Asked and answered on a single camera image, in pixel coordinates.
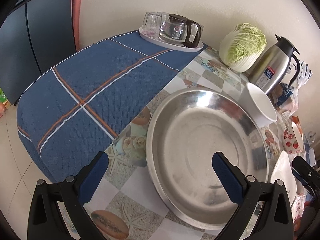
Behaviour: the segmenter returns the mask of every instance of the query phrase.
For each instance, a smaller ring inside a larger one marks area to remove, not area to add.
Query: white bowl
[[[276,110],[270,99],[252,83],[248,82],[245,85],[238,103],[247,111],[259,128],[277,121]]]

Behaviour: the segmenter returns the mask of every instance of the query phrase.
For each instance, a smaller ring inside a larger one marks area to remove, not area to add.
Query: starfish print
[[[144,214],[141,214],[141,215],[139,215],[139,216],[137,216],[135,218],[131,218],[130,215],[128,214],[127,210],[125,209],[124,205],[122,204],[122,216],[123,216],[124,222],[129,227],[129,232],[130,232],[132,227],[143,229],[143,230],[147,230],[147,228],[145,228],[144,226],[138,224],[138,221],[140,219],[145,218],[146,215],[147,214],[144,213]]]
[[[114,152],[112,145],[110,145],[105,152],[108,154],[108,157],[109,157],[109,167],[108,167],[108,169],[110,169],[110,175],[115,170],[115,168],[116,168],[118,163],[122,163],[122,164],[127,165],[127,166],[132,166],[129,162],[121,159],[119,153],[117,153],[117,152],[115,153]]]
[[[187,79],[187,80],[191,80],[192,78],[194,78],[194,76],[192,75],[192,72],[187,72],[185,69],[183,69],[179,75],[182,76],[182,79]]]

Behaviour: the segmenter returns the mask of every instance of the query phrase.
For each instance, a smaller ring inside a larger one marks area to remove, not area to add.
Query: rose print
[[[294,147],[295,149],[297,149],[297,148],[299,147],[299,144],[298,144],[297,141],[295,141],[295,142],[293,143],[293,147]]]
[[[132,144],[135,149],[146,149],[146,137],[145,136],[137,136]]]
[[[135,136],[127,137],[123,141],[123,150],[125,153],[130,152],[130,150],[133,148],[133,139],[135,139]]]

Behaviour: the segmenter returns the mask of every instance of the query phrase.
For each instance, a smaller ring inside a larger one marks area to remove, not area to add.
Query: plastic bag
[[[297,69],[295,64],[291,64],[290,68]],[[308,67],[308,64],[300,61],[300,73],[297,77],[296,86],[288,87],[287,84],[280,83],[272,90],[271,101],[283,117],[288,118],[298,110],[298,90],[308,82],[311,76],[312,71]]]

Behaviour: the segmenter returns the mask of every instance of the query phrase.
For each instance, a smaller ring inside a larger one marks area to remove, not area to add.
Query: wall
[[[299,92],[297,114],[305,132],[313,130],[320,138],[319,96],[316,96],[320,91],[316,57],[320,30],[300,0],[82,0],[82,47],[138,29],[147,11],[181,14],[201,23],[204,25],[202,41],[217,49],[223,37],[242,22],[257,25],[264,32],[267,48],[276,43],[275,34],[288,38],[313,71],[309,83]]]

